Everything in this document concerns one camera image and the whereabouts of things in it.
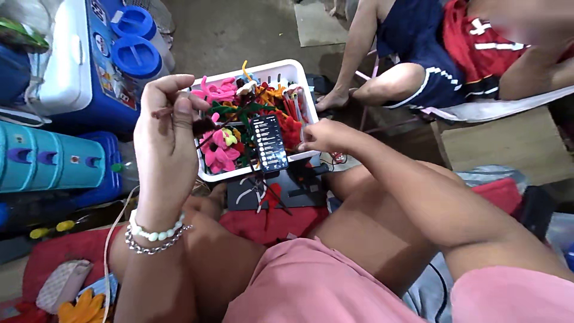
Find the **turquoise plastic container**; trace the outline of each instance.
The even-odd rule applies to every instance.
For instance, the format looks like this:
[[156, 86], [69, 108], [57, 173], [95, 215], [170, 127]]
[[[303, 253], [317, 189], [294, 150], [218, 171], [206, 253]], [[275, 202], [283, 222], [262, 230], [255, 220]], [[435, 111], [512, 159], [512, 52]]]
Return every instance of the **turquoise plastic container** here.
[[0, 193], [100, 185], [104, 149], [92, 140], [0, 121]]

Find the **smartphone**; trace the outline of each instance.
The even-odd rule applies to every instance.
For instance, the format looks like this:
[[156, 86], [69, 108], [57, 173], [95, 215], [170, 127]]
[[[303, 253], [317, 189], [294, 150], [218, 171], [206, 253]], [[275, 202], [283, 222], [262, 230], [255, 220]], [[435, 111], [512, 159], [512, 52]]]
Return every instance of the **smartphone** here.
[[289, 162], [277, 116], [271, 114], [253, 118], [250, 124], [261, 170], [267, 173], [288, 168]]

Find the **silver chain bracelet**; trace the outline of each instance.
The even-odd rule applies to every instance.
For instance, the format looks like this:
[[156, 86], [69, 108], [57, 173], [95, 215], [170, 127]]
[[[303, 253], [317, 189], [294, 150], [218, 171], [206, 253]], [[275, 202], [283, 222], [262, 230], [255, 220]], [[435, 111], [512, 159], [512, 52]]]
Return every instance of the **silver chain bracelet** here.
[[181, 237], [181, 235], [183, 234], [183, 231], [185, 231], [187, 229], [191, 229], [191, 228], [193, 228], [193, 225], [184, 225], [176, 232], [176, 234], [173, 235], [173, 237], [171, 239], [169, 239], [163, 245], [161, 245], [159, 247], [155, 247], [155, 248], [145, 248], [145, 247], [140, 246], [139, 244], [137, 244], [134, 241], [134, 236], [133, 236], [133, 234], [131, 234], [131, 225], [128, 225], [126, 227], [126, 229], [127, 229], [127, 231], [126, 231], [126, 243], [128, 244], [130, 250], [135, 250], [136, 253], [146, 253], [148, 255], [154, 255], [158, 252], [162, 252], [162, 251], [166, 250], [167, 248], [173, 246], [173, 244], [176, 243], [176, 241]]

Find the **white cooler lid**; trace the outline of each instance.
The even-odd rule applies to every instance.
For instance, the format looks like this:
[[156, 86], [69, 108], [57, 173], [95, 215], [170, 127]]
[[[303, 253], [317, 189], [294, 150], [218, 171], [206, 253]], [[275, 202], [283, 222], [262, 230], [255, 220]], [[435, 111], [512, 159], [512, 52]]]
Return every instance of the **white cooler lid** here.
[[86, 2], [64, 0], [55, 21], [52, 56], [36, 105], [44, 116], [81, 110], [92, 101]]

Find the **pink pipe cleaner flower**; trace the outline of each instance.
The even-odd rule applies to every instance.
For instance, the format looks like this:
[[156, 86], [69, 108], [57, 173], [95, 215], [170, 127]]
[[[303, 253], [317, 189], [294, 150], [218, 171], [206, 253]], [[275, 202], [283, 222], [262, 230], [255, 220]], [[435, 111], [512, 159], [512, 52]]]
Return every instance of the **pink pipe cleaner flower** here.
[[[219, 113], [214, 113], [211, 120], [217, 122], [218, 118]], [[199, 143], [205, 141], [212, 133], [214, 131], [204, 133], [203, 139], [200, 139]], [[221, 170], [234, 171], [235, 163], [233, 161], [241, 155], [237, 150], [227, 146], [224, 136], [225, 134], [221, 129], [216, 130], [213, 137], [200, 148], [203, 155], [205, 155], [205, 164], [214, 174]]]
[[200, 98], [205, 98], [208, 103], [212, 101], [233, 101], [237, 86], [235, 78], [224, 79], [221, 86], [210, 84], [207, 86], [207, 76], [201, 79], [201, 90], [192, 90], [191, 93]]

